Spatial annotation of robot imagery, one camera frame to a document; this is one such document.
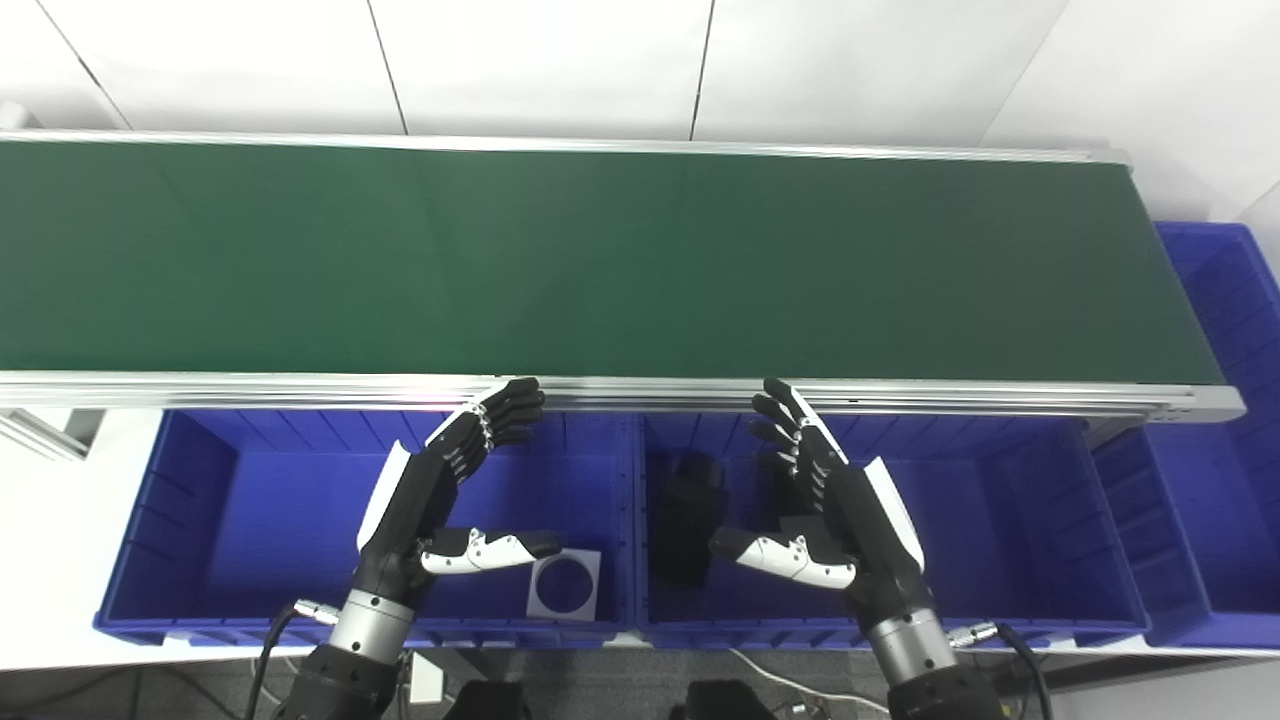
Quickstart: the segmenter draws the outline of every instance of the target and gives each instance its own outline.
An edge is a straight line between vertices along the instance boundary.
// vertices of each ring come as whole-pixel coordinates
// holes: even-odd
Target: black robotic finger
[[[751,420],[746,424],[746,429],[751,430],[751,434],[763,439],[764,442],[773,443],[778,446],[778,450],[790,451],[796,447],[796,439],[781,425],[776,425],[768,420]]]
[[[466,480],[471,475],[476,474],[480,465],[484,462],[485,457],[489,456],[489,447],[485,443],[480,443],[468,448],[466,455],[458,456],[458,482]]]
[[[493,445],[494,447],[502,445],[521,445],[529,442],[534,437],[534,430],[526,428],[525,425],[512,425],[502,432],[494,433]]]
[[[489,429],[500,433],[512,425],[531,425],[541,419],[541,404],[508,405],[498,414],[489,414]]]
[[[426,445],[447,456],[472,442],[476,436],[484,437],[480,416],[474,413],[454,414],[431,434]]]
[[[486,402],[484,409],[489,419],[495,420],[515,410],[541,407],[544,402],[547,402],[547,395],[543,391],[536,391],[529,395],[511,396],[498,402]]]
[[[787,383],[777,378],[765,378],[764,392],[769,393],[769,396],[772,396],[773,400],[777,400],[780,404],[782,404],[782,406],[787,409],[787,413],[791,414],[791,418],[794,418],[797,424],[800,423],[801,418],[808,415],[806,411],[808,409],[800,402],[800,400],[796,397],[795,391],[791,389],[791,386],[788,386]]]
[[[751,397],[751,409],[773,420],[780,428],[782,428],[782,432],[787,434],[800,432],[800,425],[796,424],[795,418],[791,416],[791,411],[787,410],[781,402],[767,395],[756,393]]]
[[[475,402],[477,405],[484,405],[485,410],[493,411],[495,407],[509,402],[512,400],[520,402],[522,398],[534,398],[541,396],[541,391],[538,389],[538,378],[516,378],[513,380],[507,380],[507,383],[484,397],[476,397]]]

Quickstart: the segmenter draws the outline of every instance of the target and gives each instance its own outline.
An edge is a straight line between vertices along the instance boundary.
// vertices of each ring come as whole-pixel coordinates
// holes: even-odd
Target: aluminum frame
[[[504,377],[338,373],[3,370],[0,406],[452,410]],[[548,410],[746,411],[758,378],[543,377]],[[1244,413],[1228,386],[790,379],[819,413],[1140,418],[1219,423]]]
[[[458,152],[635,152],[672,155],[763,155],[781,158],[861,158],[878,160],[988,160],[1006,163],[1097,163],[1130,165],[1110,147],[1034,150],[998,147],[906,147],[873,145],[796,145],[684,140],[568,140],[540,137],[465,137],[406,135],[328,135],[252,132],[136,132],[23,129],[0,135],[4,142],[102,142],[151,145],[260,145],[296,147],[372,147]]]

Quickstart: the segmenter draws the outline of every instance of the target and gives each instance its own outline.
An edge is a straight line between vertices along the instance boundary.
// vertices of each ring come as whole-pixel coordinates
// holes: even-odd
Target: black cable
[[[236,711],[233,711],[230,707],[227,707],[227,705],[224,705],[223,701],[218,700],[218,697],[215,697],[214,693],[209,692],[209,689],[206,689],[204,685],[201,685],[200,682],[197,682],[195,678],[192,678],[191,675],[187,675],[186,673],[183,673],[180,670],[177,670],[174,667],[169,667],[168,665],[152,665],[152,666],[147,666],[147,667],[116,667],[115,670],[109,670],[106,673],[102,673],[101,675],[99,675],[97,678],[93,678],[92,680],[87,680],[84,683],[81,683],[81,684],[73,687],[73,688],[68,688],[65,691],[54,693],[51,696],[42,697],[40,700],[36,700],[36,701],[32,701],[32,702],[27,702],[27,703],[23,703],[23,705],[18,705],[18,706],[13,706],[13,707],[0,707],[0,712],[4,712],[5,715],[23,715],[26,712],[31,712],[32,710],[40,710],[40,708],[42,708],[45,706],[49,706],[49,705],[56,705],[56,703],[63,702],[65,700],[70,700],[70,698],[73,698],[73,697],[83,693],[86,691],[96,688],[97,685],[100,685],[100,684],[110,680],[111,678],[119,678],[120,675],[124,675],[127,673],[136,673],[136,675],[134,675],[134,683],[141,683],[142,670],[146,670],[146,669],[159,670],[159,671],[161,671],[161,673],[164,673],[166,675],[172,675],[172,676],[177,678],[178,680],[186,683],[187,685],[191,687],[191,689],[193,689],[197,693],[200,693],[201,697],[204,697],[205,700],[207,700],[214,707],[218,708],[219,712],[221,712],[223,715],[225,715],[229,720],[243,720],[239,715],[236,715]],[[140,688],[140,687],[141,687],[140,684],[134,685],[134,688]],[[134,707],[136,707],[137,702],[138,702],[138,698],[134,698],[133,700]]]
[[[83,683],[81,683],[81,684],[78,684],[78,685],[76,685],[73,688],[68,688],[65,691],[56,692],[56,693],[54,693],[51,696],[46,696],[46,697],[40,698],[40,700],[35,700],[35,701],[26,702],[23,705],[15,705],[15,706],[0,706],[0,712],[4,712],[5,715],[22,715],[24,712],[31,712],[32,710],[38,710],[41,707],[45,707],[46,705],[55,705],[55,703],[59,703],[59,702],[61,702],[64,700],[70,700],[70,698],[73,698],[73,697],[83,693],[84,691],[88,691],[91,688],[96,688],[97,685],[100,685],[100,684],[110,680],[111,678],[119,678],[120,675],[124,675],[125,673],[132,673],[133,670],[134,670],[133,667],[116,667],[115,670],[109,670],[106,673],[102,673],[101,675],[99,675],[97,678],[93,678],[92,680],[86,680],[86,682],[83,682]]]
[[[196,691],[197,693],[200,693],[200,697],[207,700],[210,705],[216,707],[219,712],[221,712],[230,720],[242,720],[239,715],[236,715],[234,710],[227,707],[227,705],[223,703],[223,701],[218,700],[218,696],[211,693],[209,688],[200,684],[200,680],[192,678],[191,675],[183,673],[182,670],[178,670],[177,667],[169,667],[168,665],[155,665],[154,669],[164,673],[165,675],[173,676],[174,679],[182,682],[191,689]]]
[[[243,720],[253,720],[257,714],[257,696],[262,693],[262,682],[266,680],[266,661],[271,659],[271,648],[280,642],[280,635],[284,634],[285,625],[289,620],[298,616],[298,611],[293,609],[293,603],[289,603],[280,610],[280,614],[271,620],[271,628],[266,630],[266,637],[262,638],[262,655],[257,656],[257,667],[253,669],[253,683],[248,688],[248,702],[244,705],[244,717]]]
[[[1027,667],[1032,671],[1032,680],[1036,683],[1036,693],[1039,694],[1041,715],[1043,715],[1044,720],[1053,720],[1053,705],[1048,700],[1048,684],[1044,682],[1044,671],[1041,669],[1036,653],[1028,647],[1027,641],[1018,634],[1018,630],[1004,623],[996,625],[996,634],[1000,635],[1000,639],[1005,641],[1005,644],[1014,648],[1018,657],[1021,657],[1023,662],[1027,664]],[[1027,711],[1025,701],[1023,702],[1023,711],[1024,714]]]

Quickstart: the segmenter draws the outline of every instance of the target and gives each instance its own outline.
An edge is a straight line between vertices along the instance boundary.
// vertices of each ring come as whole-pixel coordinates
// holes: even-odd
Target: white wall
[[[1277,710],[1280,661],[1053,696],[1059,720],[1245,720]]]
[[[1108,145],[1153,217],[1247,220],[1277,268],[1277,37],[1274,0],[0,0],[0,99],[47,127]]]

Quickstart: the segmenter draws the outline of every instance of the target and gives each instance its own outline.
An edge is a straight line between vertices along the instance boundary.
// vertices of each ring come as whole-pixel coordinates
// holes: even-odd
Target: gray floor
[[[867,652],[749,652],[767,669],[827,692],[858,692],[884,701],[884,680]],[[490,653],[507,678],[521,680],[529,705],[538,720],[585,720],[598,717],[666,720],[673,705],[681,702],[691,680],[745,680],[769,707],[790,703],[797,693],[756,675],[741,660],[727,652],[664,652],[648,650],[540,651]],[[238,716],[243,712],[250,683],[248,661],[205,662],[173,666],[197,680]],[[100,676],[104,670],[79,669],[0,674],[0,717],[20,705],[72,688]],[[266,685],[285,694],[292,670],[282,660],[269,665]],[[458,685],[451,683],[456,693]],[[266,717],[274,703],[264,698],[259,717]],[[413,706],[410,717],[442,717],[445,706]],[[835,720],[881,719],[883,715],[851,702],[832,702]],[[163,669],[145,667],[120,671],[101,684],[64,702],[41,707],[31,717],[69,720],[159,720],[189,717],[225,720],[212,703],[177,676]],[[786,711],[780,710],[780,717]],[[387,717],[397,717],[393,707]]]

